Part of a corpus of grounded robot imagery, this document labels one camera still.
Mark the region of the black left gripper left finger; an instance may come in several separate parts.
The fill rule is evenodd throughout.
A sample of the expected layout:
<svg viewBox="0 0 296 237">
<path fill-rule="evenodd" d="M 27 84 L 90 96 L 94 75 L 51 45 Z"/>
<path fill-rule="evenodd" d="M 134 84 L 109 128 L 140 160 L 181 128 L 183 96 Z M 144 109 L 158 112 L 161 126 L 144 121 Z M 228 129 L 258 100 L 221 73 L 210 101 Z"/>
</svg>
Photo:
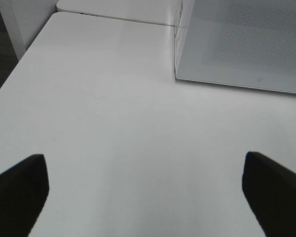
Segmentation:
<svg viewBox="0 0 296 237">
<path fill-rule="evenodd" d="M 45 157 L 31 155 L 0 174 L 0 237 L 27 237 L 49 194 Z"/>
</svg>

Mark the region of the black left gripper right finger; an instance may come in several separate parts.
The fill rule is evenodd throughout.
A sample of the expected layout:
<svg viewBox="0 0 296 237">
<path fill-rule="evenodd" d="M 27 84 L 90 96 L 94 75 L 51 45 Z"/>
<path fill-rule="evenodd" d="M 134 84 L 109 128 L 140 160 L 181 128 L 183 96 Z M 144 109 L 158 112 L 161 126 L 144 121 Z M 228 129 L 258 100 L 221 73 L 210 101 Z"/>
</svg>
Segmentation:
<svg viewBox="0 0 296 237">
<path fill-rule="evenodd" d="M 296 173 L 258 152 L 247 152 L 242 191 L 267 237 L 296 237 Z"/>
</svg>

